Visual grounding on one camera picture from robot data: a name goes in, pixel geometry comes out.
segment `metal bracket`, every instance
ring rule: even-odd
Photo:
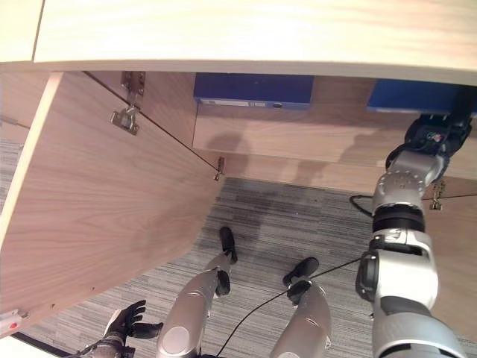
[[[224,168],[225,168],[225,158],[219,157],[217,160],[217,174],[214,177],[215,181],[218,181],[221,178],[221,175],[224,174]]]
[[[111,123],[135,136],[139,129],[136,124],[136,113],[138,111],[139,109],[134,106],[124,108],[121,112],[114,111],[111,116]]]
[[[123,71],[121,74],[121,85],[127,90],[128,108],[120,112],[114,111],[111,116],[111,123],[124,129],[125,131],[137,134],[139,126],[136,124],[136,113],[139,112],[139,102],[144,96],[144,85],[146,72]]]
[[[130,106],[138,107],[141,98],[144,96],[144,85],[146,82],[146,72],[123,71],[121,74],[121,85],[127,90],[127,103]]]
[[[440,183],[434,184],[434,197],[432,198],[432,203],[429,205],[430,210],[442,210],[442,202],[439,200],[442,197],[442,194],[446,191],[446,183],[442,179]]]

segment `wooden panel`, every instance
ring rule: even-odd
[[[0,63],[32,61],[42,0],[0,1]]]
[[[477,84],[476,14],[454,0],[46,0],[35,61]]]
[[[415,114],[366,110],[374,80],[317,77],[309,110],[199,105],[194,148],[383,167]],[[477,131],[447,174],[477,179]]]
[[[477,341],[477,197],[448,198],[426,213],[440,280],[432,310],[457,333]]]
[[[213,168],[82,73],[55,73],[0,218],[1,310],[27,324],[191,247],[220,183]]]
[[[92,75],[127,99],[120,72],[92,72]],[[192,147],[197,115],[194,81],[195,73],[148,72],[141,101],[142,113],[188,147]]]
[[[25,143],[48,76],[47,72],[0,73],[0,138]]]
[[[230,177],[277,181],[301,186],[316,186],[372,194],[381,168],[342,166],[310,160],[260,155],[223,154],[224,174]]]

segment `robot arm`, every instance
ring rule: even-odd
[[[463,145],[477,98],[462,86],[450,116],[421,116],[391,152],[373,195],[373,237],[356,291],[373,305],[373,355],[465,358],[453,332],[432,317],[438,277],[421,198]]]

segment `cabinet door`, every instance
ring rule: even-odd
[[[33,324],[188,251],[215,170],[84,73],[48,80],[0,218],[4,312]]]

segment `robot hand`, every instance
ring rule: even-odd
[[[162,323],[139,323],[142,320],[141,313],[146,311],[144,305],[146,305],[146,301],[142,300],[131,304],[128,308],[115,311],[104,331],[104,338],[115,335],[126,342],[128,336],[140,339],[157,337],[162,328]]]

